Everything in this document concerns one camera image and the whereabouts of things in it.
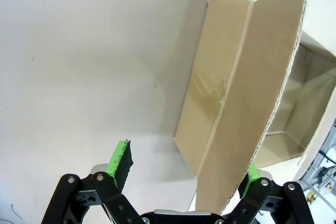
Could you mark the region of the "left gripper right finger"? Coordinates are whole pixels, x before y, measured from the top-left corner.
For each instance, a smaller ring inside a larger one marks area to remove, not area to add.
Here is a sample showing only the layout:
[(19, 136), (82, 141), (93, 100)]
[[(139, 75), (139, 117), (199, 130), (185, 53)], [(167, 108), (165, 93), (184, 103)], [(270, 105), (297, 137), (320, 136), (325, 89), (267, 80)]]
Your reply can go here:
[(251, 164), (241, 181), (240, 201), (223, 223), (258, 223), (260, 211), (270, 213), (274, 223), (314, 223), (302, 187), (297, 182), (276, 184), (267, 171)]

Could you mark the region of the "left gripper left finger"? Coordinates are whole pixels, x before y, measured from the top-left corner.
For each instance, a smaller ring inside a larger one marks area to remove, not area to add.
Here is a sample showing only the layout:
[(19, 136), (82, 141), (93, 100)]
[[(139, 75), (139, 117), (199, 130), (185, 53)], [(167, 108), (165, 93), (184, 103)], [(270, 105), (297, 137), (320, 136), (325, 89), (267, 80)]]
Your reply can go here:
[(133, 164), (129, 140), (119, 141), (106, 168), (85, 178), (63, 175), (42, 223), (82, 223), (91, 206), (100, 205), (111, 223), (141, 223), (142, 218), (122, 194)]

